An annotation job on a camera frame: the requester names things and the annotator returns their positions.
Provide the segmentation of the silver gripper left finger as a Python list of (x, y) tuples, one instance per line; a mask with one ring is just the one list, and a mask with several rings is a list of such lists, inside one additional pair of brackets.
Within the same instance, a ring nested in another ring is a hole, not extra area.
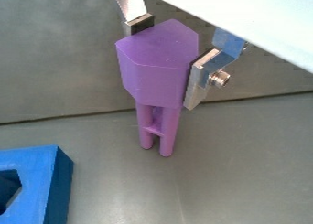
[(126, 36), (131, 36), (154, 26), (154, 15), (147, 11), (144, 0), (116, 0), (116, 3)]

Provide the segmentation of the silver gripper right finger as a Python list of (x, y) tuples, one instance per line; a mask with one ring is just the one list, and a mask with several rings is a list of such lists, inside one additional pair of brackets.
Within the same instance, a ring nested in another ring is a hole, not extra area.
[(183, 106), (193, 110), (206, 98), (211, 87), (222, 88), (230, 79), (230, 74), (223, 71), (239, 57), (246, 41), (217, 28), (210, 48), (193, 62), (189, 84), (185, 94)]

